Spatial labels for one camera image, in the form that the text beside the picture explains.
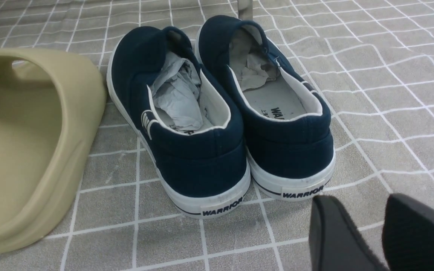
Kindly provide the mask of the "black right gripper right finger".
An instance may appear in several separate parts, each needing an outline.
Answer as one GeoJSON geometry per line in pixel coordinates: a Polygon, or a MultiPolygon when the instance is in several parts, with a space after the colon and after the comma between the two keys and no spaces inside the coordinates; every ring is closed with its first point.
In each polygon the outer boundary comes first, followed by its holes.
{"type": "Polygon", "coordinates": [[[391,271],[434,271],[434,209],[408,195],[391,194],[382,247],[391,271]]]}

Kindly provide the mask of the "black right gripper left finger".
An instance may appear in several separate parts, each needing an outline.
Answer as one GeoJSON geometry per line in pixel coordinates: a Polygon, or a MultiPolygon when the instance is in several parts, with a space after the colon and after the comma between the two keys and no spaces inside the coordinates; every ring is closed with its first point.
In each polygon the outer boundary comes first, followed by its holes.
{"type": "Polygon", "coordinates": [[[312,199],[309,252],[313,271],[387,271],[334,196],[312,199]]]}

